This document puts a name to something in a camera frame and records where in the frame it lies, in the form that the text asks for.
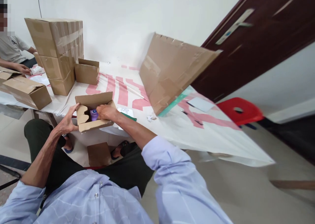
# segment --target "table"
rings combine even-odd
[[[147,117],[154,117],[155,114],[139,76],[139,69],[135,67],[100,62],[97,86],[75,82],[68,96],[54,95],[50,86],[47,89],[52,103],[44,107],[43,112],[65,116],[69,107],[75,105],[76,95],[112,91],[117,107],[132,109],[138,123],[181,149],[210,152],[212,156],[219,159],[252,167],[274,163],[272,158],[218,107],[214,106],[209,113],[204,113],[187,104],[186,102],[194,97],[210,101],[195,90],[172,108],[165,117],[157,117],[156,120],[149,121]],[[4,92],[0,92],[0,103],[30,108]],[[102,128],[102,130],[126,136],[126,133],[119,130],[116,124]]]

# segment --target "person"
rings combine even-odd
[[[31,54],[34,54],[37,50],[29,46],[17,35],[10,36],[10,33],[7,32],[7,6],[7,4],[3,3],[3,0],[0,0],[0,66],[31,75],[30,68],[37,62],[35,58],[26,59],[20,50],[26,50]]]
[[[117,147],[113,156],[123,158],[102,169],[74,162],[61,135],[78,130],[71,119],[78,106],[52,130],[41,119],[25,125],[32,164],[0,208],[0,223],[152,223],[139,201],[154,171],[160,223],[232,223],[184,151],[108,105],[97,107],[100,119],[135,143]]]

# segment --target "purple bottle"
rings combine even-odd
[[[91,115],[91,120],[92,121],[96,121],[97,120],[98,113],[97,113],[96,109],[90,110],[90,115]]]

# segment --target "red chair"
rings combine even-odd
[[[217,106],[238,126],[260,121],[264,118],[258,107],[242,98],[231,98],[218,103]]]

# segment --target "white t-shirt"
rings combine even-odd
[[[29,50],[30,46],[18,36],[0,33],[0,58],[8,62],[21,63],[26,60],[20,50]]]

